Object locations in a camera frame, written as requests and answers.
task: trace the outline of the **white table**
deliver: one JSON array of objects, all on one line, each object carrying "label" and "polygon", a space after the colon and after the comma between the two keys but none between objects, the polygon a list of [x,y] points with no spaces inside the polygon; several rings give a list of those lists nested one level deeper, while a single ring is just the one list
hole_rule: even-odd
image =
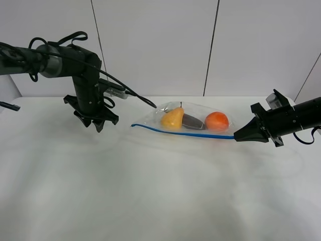
[{"label": "white table", "polygon": [[[264,97],[152,97],[229,112]],[[62,98],[0,114],[1,241],[320,240],[321,137],[285,146],[131,128],[151,107],[116,99],[114,126],[85,128]],[[310,131],[299,134],[310,140]]]}]

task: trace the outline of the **pear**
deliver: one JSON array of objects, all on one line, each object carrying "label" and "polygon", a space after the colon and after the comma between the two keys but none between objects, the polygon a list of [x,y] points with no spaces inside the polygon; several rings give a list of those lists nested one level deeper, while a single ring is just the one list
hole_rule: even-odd
[{"label": "pear", "polygon": [[182,127],[183,116],[184,109],[177,107],[163,116],[161,124],[166,129],[180,129]]}]

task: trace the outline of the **white wall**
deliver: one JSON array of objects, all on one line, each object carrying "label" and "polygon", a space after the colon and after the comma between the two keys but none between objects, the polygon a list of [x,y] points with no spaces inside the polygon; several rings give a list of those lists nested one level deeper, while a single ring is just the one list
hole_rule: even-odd
[{"label": "white wall", "polygon": [[222,0],[206,96],[294,99],[321,51],[321,1]]},{"label": "white wall", "polygon": [[[0,7],[0,42],[28,47],[33,37],[58,41],[77,31],[85,31],[89,39],[77,42],[99,55],[101,51],[90,0],[2,0]],[[64,96],[74,94],[72,79],[47,79],[39,75],[34,83],[27,74],[12,75],[23,96]]]},{"label": "white wall", "polygon": [[315,64],[295,103],[300,104],[318,97],[321,97],[321,58]]},{"label": "white wall", "polygon": [[12,81],[9,75],[0,76],[0,101],[10,103],[14,99],[21,97],[16,85]]},{"label": "white wall", "polygon": [[93,0],[107,72],[142,95],[202,95],[217,0]]}]

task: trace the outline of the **plastic bag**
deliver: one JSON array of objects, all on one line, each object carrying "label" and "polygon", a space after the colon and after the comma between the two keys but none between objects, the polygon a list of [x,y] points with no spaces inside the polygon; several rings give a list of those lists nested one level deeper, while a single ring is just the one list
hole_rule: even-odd
[{"label": "plastic bag", "polygon": [[233,120],[226,113],[178,101],[159,106],[131,126],[174,135],[217,139],[233,139],[233,134],[237,131]]}]

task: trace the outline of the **dark object in bag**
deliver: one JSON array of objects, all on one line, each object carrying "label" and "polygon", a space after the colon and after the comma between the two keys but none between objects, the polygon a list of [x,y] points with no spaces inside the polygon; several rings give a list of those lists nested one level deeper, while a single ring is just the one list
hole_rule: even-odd
[{"label": "dark object in bag", "polygon": [[182,125],[190,130],[206,130],[206,126],[202,121],[189,114],[183,115]]}]

